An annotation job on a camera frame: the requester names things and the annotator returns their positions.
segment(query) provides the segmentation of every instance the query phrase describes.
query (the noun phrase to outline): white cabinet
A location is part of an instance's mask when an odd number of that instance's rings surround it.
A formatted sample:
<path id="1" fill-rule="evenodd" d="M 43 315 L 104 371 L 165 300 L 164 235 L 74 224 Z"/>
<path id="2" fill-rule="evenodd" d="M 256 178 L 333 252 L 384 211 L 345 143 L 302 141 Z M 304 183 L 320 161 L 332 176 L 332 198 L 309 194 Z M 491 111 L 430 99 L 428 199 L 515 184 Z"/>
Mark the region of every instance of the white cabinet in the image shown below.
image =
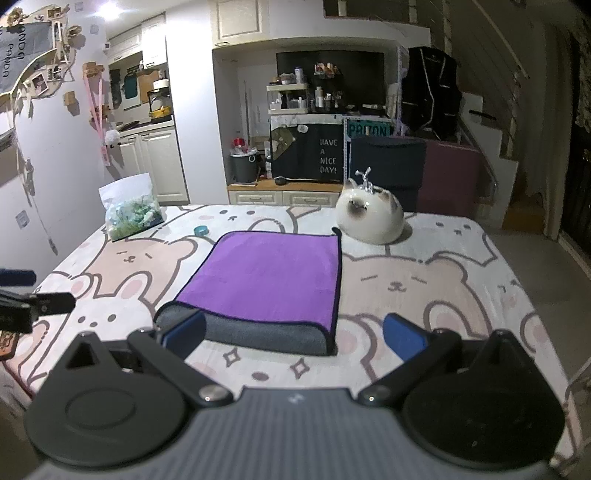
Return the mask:
<path id="1" fill-rule="evenodd" d="M 299 192 L 299 191 L 229 191 L 232 205 L 284 205 L 335 207 L 339 195 L 336 192 Z"/>
<path id="2" fill-rule="evenodd" d="M 150 172 L 159 202 L 186 202 L 183 168 L 174 127 L 140 134 L 142 160 Z"/>
<path id="3" fill-rule="evenodd" d="M 283 205 L 336 207 L 338 193 L 331 192 L 283 192 Z"/>
<path id="4" fill-rule="evenodd" d="M 141 151 L 139 149 L 139 136 L 131 135 L 129 137 L 122 137 L 121 156 L 123 157 L 123 169 L 128 177 L 139 175 L 144 172 L 144 166 L 140 165 Z"/>
<path id="5" fill-rule="evenodd" d="M 269 0 L 210 0 L 213 45 L 269 39 Z"/>
<path id="6" fill-rule="evenodd" d="M 142 29 L 141 27 L 132 28 L 111 38 L 110 42 L 111 48 L 107 54 L 109 65 L 142 51 Z"/>
<path id="7" fill-rule="evenodd" d="M 228 192 L 232 205 L 283 205 L 281 192 Z"/>
<path id="8" fill-rule="evenodd" d="M 159 202 L 188 202 L 177 136 L 166 127 L 121 138 L 125 173 L 149 173 Z"/>
<path id="9" fill-rule="evenodd" d="M 159 15 L 142 23 L 142 55 L 149 69 L 166 63 L 166 20 Z"/>

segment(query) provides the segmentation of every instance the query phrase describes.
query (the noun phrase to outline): kitchen counter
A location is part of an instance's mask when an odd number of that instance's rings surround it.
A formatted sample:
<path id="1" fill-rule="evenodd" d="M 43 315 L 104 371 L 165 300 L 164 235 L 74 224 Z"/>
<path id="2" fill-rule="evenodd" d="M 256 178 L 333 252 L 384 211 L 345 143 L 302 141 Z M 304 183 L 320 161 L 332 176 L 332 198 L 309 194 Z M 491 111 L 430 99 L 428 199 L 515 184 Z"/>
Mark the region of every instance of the kitchen counter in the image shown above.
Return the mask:
<path id="1" fill-rule="evenodd" d="M 342 183 L 316 183 L 313 181 L 289 181 L 285 185 L 275 184 L 275 180 L 259 179 L 256 187 L 234 183 L 228 185 L 229 192 L 334 192 L 340 193 L 343 190 Z"/>
<path id="2" fill-rule="evenodd" d="M 174 127 L 174 118 L 172 120 L 169 120 L 168 122 L 161 122 L 159 124 L 152 124 L 152 123 L 139 124 L 135 128 L 130 128 L 129 130 L 126 130 L 125 132 L 121 132 L 121 138 L 128 137 L 130 135 L 136 135 L 136 134 L 141 134 L 144 132 L 149 132 L 150 130 L 156 130 L 159 128 L 166 128 L 166 127 Z"/>

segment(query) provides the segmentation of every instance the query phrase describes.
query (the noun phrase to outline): bed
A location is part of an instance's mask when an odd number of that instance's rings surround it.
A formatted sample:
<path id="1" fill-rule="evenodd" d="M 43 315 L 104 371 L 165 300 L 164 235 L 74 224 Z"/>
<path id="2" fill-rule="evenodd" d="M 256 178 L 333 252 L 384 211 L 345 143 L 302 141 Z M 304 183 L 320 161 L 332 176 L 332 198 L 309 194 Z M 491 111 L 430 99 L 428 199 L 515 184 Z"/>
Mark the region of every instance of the bed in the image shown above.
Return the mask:
<path id="1" fill-rule="evenodd" d="M 165 222 L 111 242 L 104 228 L 82 243 L 39 286 L 77 298 L 68 315 L 42 317 L 3 362 L 2 399 L 22 410 L 80 332 L 123 339 L 150 327 L 224 234 L 270 231 L 331 235 L 334 209 L 276 206 L 183 206 L 164 209 Z M 204 341 L 186 359 L 240 395 L 251 387 L 348 387 L 353 395 L 401 364 L 384 343 L 382 322 L 397 312 L 419 326 L 447 327 L 465 338 L 513 331 L 561 401 L 567 379 L 523 287 L 482 228 L 460 217 L 406 214 L 401 239 L 373 246 L 342 235 L 342 284 L 336 327 L 338 353 L 294 355 Z M 206 236 L 194 229 L 206 225 Z M 268 301 L 256 284 L 252 294 Z M 571 406 L 555 460 L 580 442 Z"/>

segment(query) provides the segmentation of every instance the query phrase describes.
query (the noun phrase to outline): poster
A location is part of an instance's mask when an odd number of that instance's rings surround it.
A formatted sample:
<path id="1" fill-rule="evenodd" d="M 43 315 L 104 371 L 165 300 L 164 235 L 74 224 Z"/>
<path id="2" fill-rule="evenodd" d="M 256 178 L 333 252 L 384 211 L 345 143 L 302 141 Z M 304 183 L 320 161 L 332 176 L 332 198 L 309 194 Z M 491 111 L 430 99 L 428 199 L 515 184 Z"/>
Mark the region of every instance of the poster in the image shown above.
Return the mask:
<path id="1" fill-rule="evenodd" d="M 37 57 L 54 49 L 51 22 L 0 26 L 0 95 L 9 93 Z"/>
<path id="2" fill-rule="evenodd" d="M 343 178 L 343 125 L 306 124 L 307 128 L 273 130 L 274 177 L 341 182 Z"/>

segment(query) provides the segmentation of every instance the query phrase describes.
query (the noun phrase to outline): pink lanyard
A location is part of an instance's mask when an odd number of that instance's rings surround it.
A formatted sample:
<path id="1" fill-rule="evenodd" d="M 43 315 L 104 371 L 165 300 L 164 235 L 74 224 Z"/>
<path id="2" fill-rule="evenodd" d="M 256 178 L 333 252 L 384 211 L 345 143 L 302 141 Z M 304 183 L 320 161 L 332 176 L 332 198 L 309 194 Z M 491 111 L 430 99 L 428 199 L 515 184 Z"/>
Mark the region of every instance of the pink lanyard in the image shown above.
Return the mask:
<path id="1" fill-rule="evenodd" d="M 92 91 L 90 90 L 90 83 L 88 82 L 88 75 L 84 74 L 84 84 L 86 85 L 86 93 L 88 94 L 88 101 L 91 106 L 91 113 L 92 118 L 95 121 L 96 131 L 99 134 L 101 148 L 100 152 L 103 157 L 103 164 L 106 167 L 111 166 L 111 160 L 109 159 L 109 153 L 107 152 L 107 147 L 105 145 L 105 132 L 103 130 L 103 78 L 102 75 L 99 75 L 99 104 L 95 104 L 95 98 L 92 95 Z"/>

